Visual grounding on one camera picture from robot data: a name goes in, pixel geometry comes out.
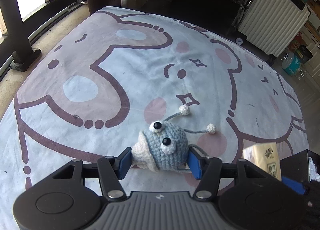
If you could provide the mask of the water bottle pack teal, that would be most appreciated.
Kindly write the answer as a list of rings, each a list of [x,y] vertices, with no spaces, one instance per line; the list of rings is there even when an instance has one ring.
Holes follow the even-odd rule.
[[[289,76],[296,76],[298,79],[305,76],[302,61],[291,51],[285,53],[281,67]]]

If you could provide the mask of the grey crochet creature toy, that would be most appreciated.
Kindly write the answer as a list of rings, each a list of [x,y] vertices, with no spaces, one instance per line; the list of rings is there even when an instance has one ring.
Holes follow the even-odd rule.
[[[189,150],[195,148],[205,157],[208,154],[195,144],[188,143],[186,133],[214,134],[216,133],[216,125],[210,123],[205,130],[191,131],[170,122],[177,116],[187,116],[189,114],[189,106],[182,105],[179,107],[179,112],[162,121],[153,121],[148,130],[140,131],[138,142],[131,150],[132,164],[153,172],[190,173],[191,170],[187,165]]]

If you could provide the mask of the white ribbed suitcase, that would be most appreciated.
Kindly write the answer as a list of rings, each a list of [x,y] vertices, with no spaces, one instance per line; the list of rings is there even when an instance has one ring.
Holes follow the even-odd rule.
[[[246,0],[245,8],[239,32],[275,57],[285,50],[311,14],[301,0]]]

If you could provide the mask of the light blue lace bundle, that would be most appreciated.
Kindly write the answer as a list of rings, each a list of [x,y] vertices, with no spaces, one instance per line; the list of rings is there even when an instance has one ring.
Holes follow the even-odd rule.
[[[320,175],[317,172],[316,165],[314,164],[313,159],[311,157],[308,157],[308,163],[309,163],[309,181],[320,182]]]

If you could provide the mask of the black trash bin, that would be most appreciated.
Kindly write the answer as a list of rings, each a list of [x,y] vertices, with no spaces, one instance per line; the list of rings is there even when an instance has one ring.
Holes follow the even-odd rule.
[[[296,54],[298,54],[303,64],[308,62],[313,57],[313,54],[307,49],[305,45],[300,45],[296,50]]]

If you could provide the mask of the yellow tissue pack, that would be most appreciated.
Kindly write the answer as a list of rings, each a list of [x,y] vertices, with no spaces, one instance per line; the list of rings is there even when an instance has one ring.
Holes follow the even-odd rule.
[[[280,159],[276,143],[255,144],[242,150],[244,159],[281,181]]]

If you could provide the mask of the black open box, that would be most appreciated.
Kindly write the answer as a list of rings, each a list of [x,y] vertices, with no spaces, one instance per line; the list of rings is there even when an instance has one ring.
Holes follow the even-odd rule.
[[[280,161],[281,177],[285,176],[299,183],[310,182],[308,157],[313,159],[319,173],[319,155],[306,149]]]

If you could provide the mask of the dark window railing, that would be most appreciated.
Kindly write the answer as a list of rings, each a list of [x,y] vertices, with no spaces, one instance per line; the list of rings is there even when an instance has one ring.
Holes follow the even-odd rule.
[[[1,0],[1,77],[27,71],[40,56],[33,43],[84,0]]]

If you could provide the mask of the cartoon print bed sheet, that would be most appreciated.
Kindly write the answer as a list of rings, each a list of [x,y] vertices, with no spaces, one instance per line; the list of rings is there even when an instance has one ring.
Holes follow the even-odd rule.
[[[281,158],[309,146],[300,103],[274,69],[236,43],[160,15],[105,7],[26,78],[1,120],[1,229],[16,198],[74,158],[117,156],[141,130],[173,122],[189,143],[232,163],[275,142]]]

